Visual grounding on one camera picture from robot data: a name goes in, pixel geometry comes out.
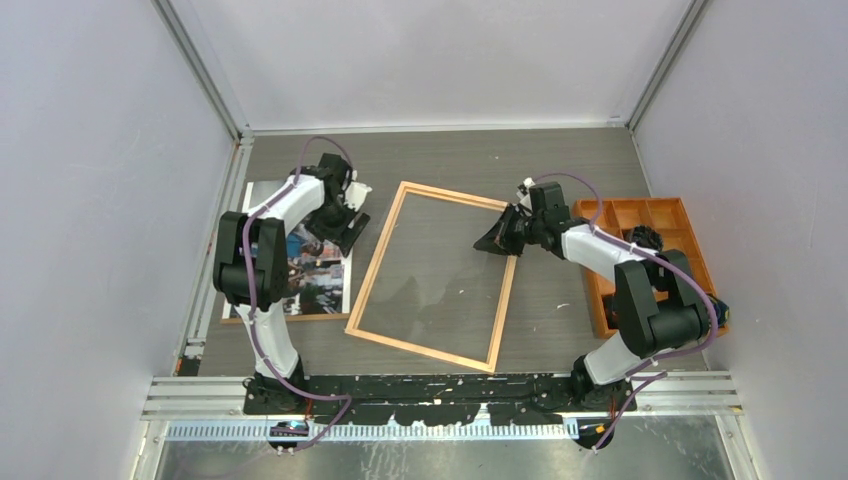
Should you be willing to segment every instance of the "glass pane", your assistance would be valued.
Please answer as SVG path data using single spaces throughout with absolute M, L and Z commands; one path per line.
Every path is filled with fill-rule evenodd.
M 472 245 L 499 215 L 407 194 L 359 329 L 485 362 L 506 257 Z
M 733 473 L 710 416 L 625 417 L 597 456 L 570 440 L 325 442 L 282 457 L 265 443 L 167 442 L 158 478 L 714 480 Z

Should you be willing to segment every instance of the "empty wooden frame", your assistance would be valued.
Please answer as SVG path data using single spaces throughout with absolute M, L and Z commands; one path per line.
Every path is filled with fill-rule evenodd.
M 366 340 L 371 340 L 373 342 L 381 343 L 391 347 L 399 348 L 401 350 L 406 350 L 427 357 L 439 359 L 445 362 L 454 363 L 457 365 L 462 365 L 464 367 L 492 373 L 495 371 L 495 366 L 497 364 L 498 352 L 500 351 L 501 337 L 503 335 L 504 321 L 506 319 L 507 305 L 509 303 L 509 293 L 510 289 L 512 288 L 512 279 L 515 272 L 516 260 L 516 257 L 514 256 L 510 256 L 506 260 L 506 269 L 504 271 L 503 281 L 501 282 L 500 296 L 497 299 L 494 328 L 492 330 L 491 338 L 489 340 L 489 350 L 486 355 L 485 362 L 463 357 L 460 355 L 455 355 L 449 352 L 444 352 L 434 348 L 417 345 L 404 340 L 399 340 L 397 338 L 391 338 L 377 333 L 368 332 L 359 328 L 360 321 L 362 320 L 362 317 L 365 313 L 365 309 L 368 304 L 369 296 L 371 295 L 371 290 L 374 287 L 377 274 L 380 270 L 380 265 L 383 261 L 383 256 L 385 255 L 386 249 L 391 240 L 392 232 L 397 226 L 398 215 L 401 211 L 401 207 L 403 206 L 404 199 L 407 195 L 420 195 L 438 200 L 444 200 L 447 202 L 454 202 L 474 207 L 485 208 L 488 210 L 495 210 L 498 212 L 503 211 L 504 208 L 507 206 L 506 202 L 499 200 L 492 200 L 488 198 L 478 197 L 475 195 L 468 195 L 465 193 L 453 192 L 450 190 L 444 190 L 441 188 L 419 185 L 410 182 L 401 182 L 397 194 L 395 195 L 394 201 L 392 202 L 391 209 L 389 210 L 389 215 L 386 219 L 386 223 L 383 227 L 380 239 L 377 242 L 377 248 L 374 252 L 374 257 L 371 259 L 371 264 L 368 267 L 368 271 L 365 275 L 365 279 L 362 282 L 362 287 L 359 290 L 359 295 L 357 296 L 356 303 L 354 304 L 353 310 L 351 311 L 350 319 L 348 320 L 345 332 L 349 335 L 353 335 Z

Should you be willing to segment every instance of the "wooden tray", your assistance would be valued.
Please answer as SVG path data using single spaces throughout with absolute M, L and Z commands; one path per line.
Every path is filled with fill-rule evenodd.
M 647 225 L 663 237 L 663 248 L 680 250 L 686 254 L 692 267 L 692 274 L 698 285 L 709 294 L 716 295 L 715 286 L 710 279 L 710 273 L 704 262 L 704 256 L 698 247 L 695 233 L 689 224 L 689 217 L 679 198 L 605 198 L 601 216 L 597 225 L 607 233 L 618 238 L 624 238 L 624 232 L 637 225 Z M 578 200 L 574 204 L 574 215 L 591 218 L 598 210 L 595 200 Z M 595 272 L 583 269 L 586 273 L 586 284 L 589 295 L 589 305 L 592 308 L 592 321 L 595 334 L 601 338 L 609 338 L 618 331 L 609 325 L 604 314 L 602 298 L 615 293 L 615 285 L 608 282 Z M 657 301 L 668 298 L 666 293 L 657 292 Z M 719 335 L 727 332 L 727 325 L 720 327 Z

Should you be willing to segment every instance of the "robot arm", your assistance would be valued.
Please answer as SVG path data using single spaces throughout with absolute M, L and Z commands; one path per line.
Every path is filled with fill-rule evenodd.
M 625 378 L 628 371 L 657 353 L 707 335 L 709 315 L 692 287 L 632 249 L 599 238 L 586 219 L 571 217 L 558 183 L 535 185 L 528 179 L 519 187 L 518 196 L 519 202 L 506 208 L 498 223 L 474 244 L 475 249 L 521 255 L 525 244 L 539 244 L 616 286 L 618 332 L 575 362 L 572 383 L 578 395 Z M 682 252 L 641 250 L 660 256 L 691 276 Z M 668 292 L 668 299 L 657 302 L 654 290 Z
M 251 225 L 249 255 L 253 258 L 257 285 L 257 311 L 253 321 L 260 333 L 264 351 L 275 368 L 286 378 L 295 375 L 300 358 L 289 339 L 283 305 L 280 300 L 290 296 L 289 256 L 300 252 L 287 252 L 286 237 L 299 224 L 320 241 L 330 241 L 347 256 L 353 243 L 370 220 L 359 213 L 371 188 L 355 181 L 356 172 L 338 155 L 324 154 L 318 166 L 304 167 L 295 183 L 290 176 L 280 190 L 287 195 L 270 205 Z M 227 212 L 218 224 L 215 250 L 215 267 L 212 282 L 233 305 L 251 335 L 248 314 L 250 293 L 245 252 L 242 248 L 242 230 L 249 216 L 263 204 L 247 213 Z M 256 354 L 256 378 L 264 384 L 273 384 L 273 373 L 264 359 Z

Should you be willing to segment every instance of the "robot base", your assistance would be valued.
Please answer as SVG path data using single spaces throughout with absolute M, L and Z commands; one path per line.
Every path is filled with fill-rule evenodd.
M 292 386 L 308 391 L 303 374 L 303 362 L 298 359 L 297 367 L 287 378 Z M 268 378 L 258 372 L 243 382 L 245 415 L 279 415 L 300 410 L 305 399 L 291 392 L 276 378 Z

